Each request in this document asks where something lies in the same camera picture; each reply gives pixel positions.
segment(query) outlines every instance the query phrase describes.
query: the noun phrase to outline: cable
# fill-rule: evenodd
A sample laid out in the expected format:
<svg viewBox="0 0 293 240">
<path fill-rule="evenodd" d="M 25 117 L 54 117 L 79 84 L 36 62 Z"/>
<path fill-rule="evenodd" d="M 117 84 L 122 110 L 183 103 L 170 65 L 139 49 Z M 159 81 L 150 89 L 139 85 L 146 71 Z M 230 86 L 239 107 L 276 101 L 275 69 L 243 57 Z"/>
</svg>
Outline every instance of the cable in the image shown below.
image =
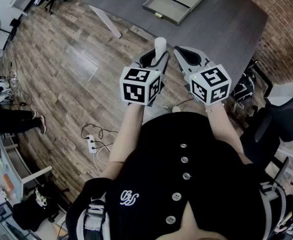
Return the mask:
<svg viewBox="0 0 293 240">
<path fill-rule="evenodd" d="M 109 152 L 111 152 L 111 149 L 110 149 L 108 146 L 103 146 L 103 147 L 101 147 L 101 148 L 99 149 L 99 151 L 96 153 L 96 158 L 97 158 L 102 164 L 107 165 L 107 164 L 108 164 L 107 162 L 103 162 L 103 161 L 101 161 L 100 158 L 98 157 L 99 152 L 100 152 L 102 149 L 104 149 L 104 148 L 106 148 Z"/>
<path fill-rule="evenodd" d="M 18 74 L 18 64 L 17 64 L 17 55 L 16 55 L 16 47 L 12 43 L 13 46 L 13 53 L 14 53 L 14 61 L 15 61 L 15 73 Z"/>
<path fill-rule="evenodd" d="M 190 98 L 190 99 L 187 99 L 187 100 L 185 100 L 185 101 L 182 101 L 182 102 L 180 102 L 178 105 L 175 105 L 175 107 L 178 107 L 178 106 L 180 106 L 181 104 L 183 104 L 183 103 L 185 103 L 185 102 L 192 101 L 192 100 L 194 100 L 194 99 L 193 99 L 193 98 Z"/>
<path fill-rule="evenodd" d="M 108 165 L 109 163 L 107 163 L 107 162 L 103 162 L 103 161 L 100 160 L 100 158 L 98 157 L 99 152 L 100 152 L 103 148 L 106 148 L 109 152 L 111 152 L 111 149 L 110 149 L 109 147 L 107 147 L 107 146 L 103 146 L 103 147 L 101 147 L 101 148 L 99 149 L 99 151 L 96 153 L 96 158 L 97 158 L 102 164 Z M 93 163 L 94 163 L 96 169 L 98 170 L 98 172 L 101 174 L 102 171 L 100 171 L 99 167 L 97 166 L 97 163 L 96 163 L 96 161 L 95 161 L 95 155 L 94 155 L 94 154 L 93 154 Z"/>
<path fill-rule="evenodd" d="M 97 125 L 95 125 L 95 124 L 93 124 L 93 123 L 89 123 L 89 124 L 83 126 L 83 128 L 82 128 L 82 130 L 81 130 L 81 137 L 82 137 L 83 139 L 85 139 L 85 140 L 87 140 L 88 137 L 83 137 L 83 131 L 84 131 L 84 129 L 85 129 L 86 127 L 88 127 L 88 126 L 93 126 L 93 127 L 96 127 L 96 128 L 99 128 L 99 129 L 100 129 L 100 131 L 98 132 L 98 138 L 99 138 L 100 140 L 103 139 L 103 136 L 104 136 L 103 131 L 107 131 L 107 132 L 109 132 L 109 133 L 118 133 L 118 132 L 115 131 L 115 130 L 104 129 L 104 128 L 102 128 L 102 127 L 100 127 L 100 126 L 97 126 Z M 96 147 L 96 148 L 95 148 L 95 149 L 99 149 L 98 152 L 96 153 L 96 158 L 97 158 L 102 164 L 107 165 L 106 162 L 103 162 L 103 161 L 98 157 L 98 154 L 99 154 L 99 152 L 100 152 L 103 148 L 106 148 L 109 152 L 111 152 L 111 149 L 110 149 L 108 146 L 112 145 L 113 143 L 110 143 L 110 144 L 105 145 L 102 141 L 99 141 L 99 140 L 95 140 L 94 142 L 95 142 L 95 143 L 101 143 L 101 144 L 102 144 L 102 146 L 99 146 L 99 147 Z M 95 154 L 93 154 L 93 163 L 94 163 L 94 165 L 95 165 L 97 171 L 101 174 L 102 171 L 100 171 L 99 167 L 97 166 L 97 163 L 96 163 L 96 160 L 95 160 Z"/>
<path fill-rule="evenodd" d="M 100 129 L 100 131 L 98 132 L 98 138 L 99 138 L 100 140 L 103 139 L 103 131 L 107 131 L 107 132 L 109 132 L 109 133 L 117 133 L 117 134 L 118 134 L 118 132 L 115 131 L 115 130 L 104 129 L 104 128 L 102 128 L 102 127 L 100 127 L 100 126 L 97 126 L 97 125 L 95 125 L 95 124 L 93 124 L 93 123 L 89 123 L 89 124 L 83 126 L 82 131 L 81 131 L 81 137 L 82 137 L 83 139 L 86 139 L 86 140 L 87 140 L 88 138 L 87 138 L 87 137 L 83 137 L 82 133 L 83 133 L 83 130 L 84 130 L 86 127 L 88 127 L 88 126 L 93 126 L 93 127 L 96 127 L 96 128 L 99 128 L 99 129 Z"/>
<path fill-rule="evenodd" d="M 60 226 L 60 229 L 59 229 L 58 234 L 57 234 L 57 240 L 59 240 L 60 232 L 61 232 L 62 226 L 63 226 L 63 224 L 64 224 L 65 222 L 66 222 L 66 221 L 63 221 L 62 224 L 61 224 L 61 226 Z"/>
<path fill-rule="evenodd" d="M 16 82 L 17 82 L 17 86 L 21 88 L 21 91 L 24 92 L 31 100 L 31 104 L 25 103 L 25 106 L 31 106 L 33 104 L 33 100 L 31 98 L 31 96 L 22 89 L 22 86 L 21 86 L 21 83 L 19 80 L 16 80 Z"/>
<path fill-rule="evenodd" d="M 63 236 L 60 240 L 63 240 L 64 238 L 68 237 L 69 234 L 66 234 L 65 236 Z"/>
</svg>

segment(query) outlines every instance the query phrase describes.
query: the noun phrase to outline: backpack strap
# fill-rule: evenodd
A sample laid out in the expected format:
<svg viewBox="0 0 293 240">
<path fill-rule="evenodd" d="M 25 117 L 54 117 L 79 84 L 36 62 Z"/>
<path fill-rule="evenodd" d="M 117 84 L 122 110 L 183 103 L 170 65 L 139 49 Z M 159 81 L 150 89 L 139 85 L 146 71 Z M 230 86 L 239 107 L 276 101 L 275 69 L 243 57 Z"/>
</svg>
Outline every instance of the backpack strap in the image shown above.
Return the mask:
<svg viewBox="0 0 293 240">
<path fill-rule="evenodd" d="M 279 225 L 285 216 L 287 208 L 286 193 L 276 182 L 273 185 L 271 185 L 270 182 L 261 183 L 261 190 L 259 190 L 259 192 L 265 211 L 265 230 L 262 240 L 266 240 L 271 233 L 272 226 L 272 209 L 270 201 L 279 198 L 279 196 L 281 198 L 281 215 L 277 222 L 277 225 Z"/>
<path fill-rule="evenodd" d="M 264 230 L 264 235 L 262 240 L 267 240 L 267 238 L 270 235 L 270 231 L 271 231 L 271 225 L 272 225 L 272 210 L 271 210 L 271 205 L 270 205 L 270 201 L 269 198 L 263 194 L 260 191 L 260 195 L 262 198 L 262 202 L 263 202 L 263 206 L 264 206 L 264 211 L 265 211 L 265 230 Z"/>
<path fill-rule="evenodd" d="M 87 238 L 111 240 L 110 219 L 105 210 L 105 203 L 106 192 L 101 198 L 92 199 L 88 208 L 81 213 L 76 225 L 76 236 L 78 240 L 85 240 Z"/>
</svg>

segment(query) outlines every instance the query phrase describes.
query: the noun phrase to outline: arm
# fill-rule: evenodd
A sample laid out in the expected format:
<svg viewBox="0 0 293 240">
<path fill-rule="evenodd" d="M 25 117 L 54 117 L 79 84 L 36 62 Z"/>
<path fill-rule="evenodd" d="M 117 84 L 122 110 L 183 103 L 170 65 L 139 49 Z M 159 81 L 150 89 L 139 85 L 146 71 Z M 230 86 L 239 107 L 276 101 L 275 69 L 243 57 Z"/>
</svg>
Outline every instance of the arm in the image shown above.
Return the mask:
<svg viewBox="0 0 293 240">
<path fill-rule="evenodd" d="M 205 106 L 211 130 L 216 140 L 228 143 L 238 153 L 242 163 L 245 165 L 252 162 L 244 155 L 240 138 L 233 128 L 222 102 Z"/>
<path fill-rule="evenodd" d="M 127 107 L 120 131 L 110 152 L 109 164 L 101 177 L 114 180 L 118 176 L 123 162 L 136 149 L 144 110 L 145 106 L 139 104 L 130 104 Z"/>
</svg>

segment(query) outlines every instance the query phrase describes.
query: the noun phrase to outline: sneaker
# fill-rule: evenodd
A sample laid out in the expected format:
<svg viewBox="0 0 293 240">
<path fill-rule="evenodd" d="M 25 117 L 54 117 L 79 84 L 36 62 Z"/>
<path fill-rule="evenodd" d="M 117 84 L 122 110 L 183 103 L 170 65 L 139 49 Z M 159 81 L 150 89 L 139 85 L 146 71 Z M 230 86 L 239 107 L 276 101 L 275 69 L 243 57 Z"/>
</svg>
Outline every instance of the sneaker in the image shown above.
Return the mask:
<svg viewBox="0 0 293 240">
<path fill-rule="evenodd" d="M 46 118 L 43 115 L 41 115 L 40 119 L 41 119 L 42 124 L 39 128 L 40 128 L 41 134 L 43 135 L 47 132 Z"/>
<path fill-rule="evenodd" d="M 172 108 L 172 112 L 175 113 L 175 112 L 181 112 L 181 108 L 179 108 L 178 106 L 174 106 Z"/>
<path fill-rule="evenodd" d="M 32 119 L 35 119 L 35 118 L 38 116 L 38 111 L 33 110 L 33 111 L 32 111 L 32 114 L 33 114 Z"/>
</svg>

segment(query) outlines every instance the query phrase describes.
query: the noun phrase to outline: tabletop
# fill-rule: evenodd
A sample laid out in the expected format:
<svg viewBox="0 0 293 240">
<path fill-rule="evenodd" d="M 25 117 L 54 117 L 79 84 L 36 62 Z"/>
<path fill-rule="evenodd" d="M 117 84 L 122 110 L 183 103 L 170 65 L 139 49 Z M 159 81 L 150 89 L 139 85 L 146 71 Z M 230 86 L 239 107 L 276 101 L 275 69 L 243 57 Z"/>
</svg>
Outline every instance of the tabletop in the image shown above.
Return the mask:
<svg viewBox="0 0 293 240">
<path fill-rule="evenodd" d="M 251 0 L 203 0 L 177 26 L 142 8 L 147 0 L 83 0 L 119 16 L 171 46 L 199 49 L 237 84 L 254 55 L 268 15 Z"/>
</svg>

